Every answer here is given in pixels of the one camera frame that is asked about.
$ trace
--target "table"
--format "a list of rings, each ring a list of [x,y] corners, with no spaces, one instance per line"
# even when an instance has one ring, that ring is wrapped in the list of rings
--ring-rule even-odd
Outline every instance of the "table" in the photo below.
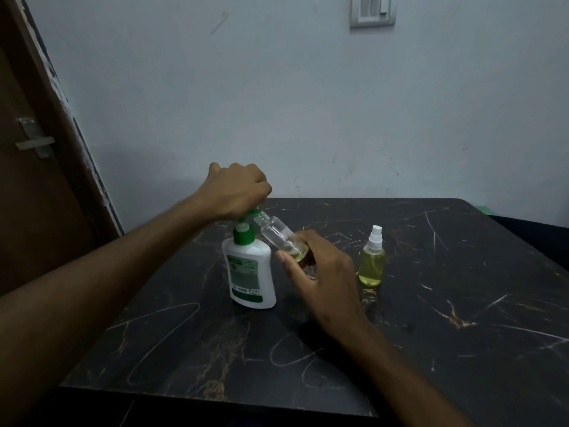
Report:
[[[356,266],[372,225],[383,226],[381,287],[359,289],[389,341],[480,424],[566,424],[561,267],[459,199],[269,199],[261,208],[292,230],[315,229]],[[275,258],[273,309],[230,299],[221,242],[231,228],[214,224],[183,246],[63,385],[383,416]]]

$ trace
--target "person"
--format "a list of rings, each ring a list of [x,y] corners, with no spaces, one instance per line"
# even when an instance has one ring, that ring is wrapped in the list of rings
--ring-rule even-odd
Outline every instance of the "person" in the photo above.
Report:
[[[271,186],[254,165],[210,165],[187,199],[152,221],[0,298],[0,419],[20,420],[79,362],[146,280],[183,243],[217,220],[260,205]],[[472,426],[456,407],[413,372],[367,319],[352,260],[313,231],[299,236],[314,254],[310,280],[277,252],[323,330],[360,365],[409,427]]]

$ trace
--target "door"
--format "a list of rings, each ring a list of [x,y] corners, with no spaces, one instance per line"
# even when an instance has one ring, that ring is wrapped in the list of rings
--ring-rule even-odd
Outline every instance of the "door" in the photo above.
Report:
[[[0,49],[0,295],[96,245],[53,153],[16,147],[19,118],[36,117]]]

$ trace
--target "white switch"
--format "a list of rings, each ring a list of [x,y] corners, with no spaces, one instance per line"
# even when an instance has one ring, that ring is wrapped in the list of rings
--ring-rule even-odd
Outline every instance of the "white switch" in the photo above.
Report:
[[[394,7],[393,0],[352,0],[350,28],[393,26]]]

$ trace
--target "bottle label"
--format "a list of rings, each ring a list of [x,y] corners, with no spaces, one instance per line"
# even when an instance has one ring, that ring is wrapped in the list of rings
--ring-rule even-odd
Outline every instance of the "bottle label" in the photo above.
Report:
[[[231,276],[231,292],[245,301],[262,303],[260,294],[258,268],[259,263],[253,259],[227,255],[229,274]]]

